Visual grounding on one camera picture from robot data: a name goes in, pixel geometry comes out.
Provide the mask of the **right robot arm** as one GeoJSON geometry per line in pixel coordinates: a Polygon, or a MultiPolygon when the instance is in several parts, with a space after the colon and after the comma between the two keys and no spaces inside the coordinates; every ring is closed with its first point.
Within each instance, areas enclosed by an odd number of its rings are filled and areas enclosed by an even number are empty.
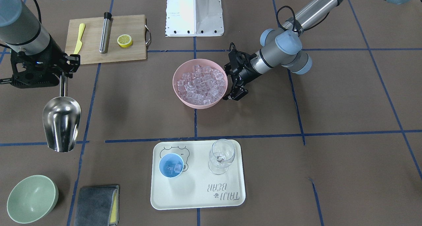
{"type": "MultiPolygon", "coordinates": [[[[39,5],[33,0],[36,8],[39,5]]],[[[1,0],[1,46],[11,49],[12,77],[1,79],[20,89],[54,87],[65,89],[68,78],[80,66],[80,55],[67,54],[52,38],[22,0],[1,0]]]]}

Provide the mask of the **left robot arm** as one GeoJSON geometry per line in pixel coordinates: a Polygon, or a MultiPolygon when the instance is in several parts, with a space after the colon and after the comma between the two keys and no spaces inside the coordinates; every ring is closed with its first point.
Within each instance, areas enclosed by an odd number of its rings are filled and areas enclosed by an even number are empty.
{"type": "MultiPolygon", "coordinates": [[[[245,85],[280,65],[294,74],[305,74],[312,67],[312,58],[302,51],[300,35],[319,25],[344,0],[312,0],[277,29],[267,29],[260,36],[261,48],[253,53],[239,51],[234,43],[229,47],[229,62],[224,66],[231,78],[230,92],[223,100],[238,101],[247,95],[245,85]]],[[[404,4],[410,0],[384,0],[404,4]]]]}

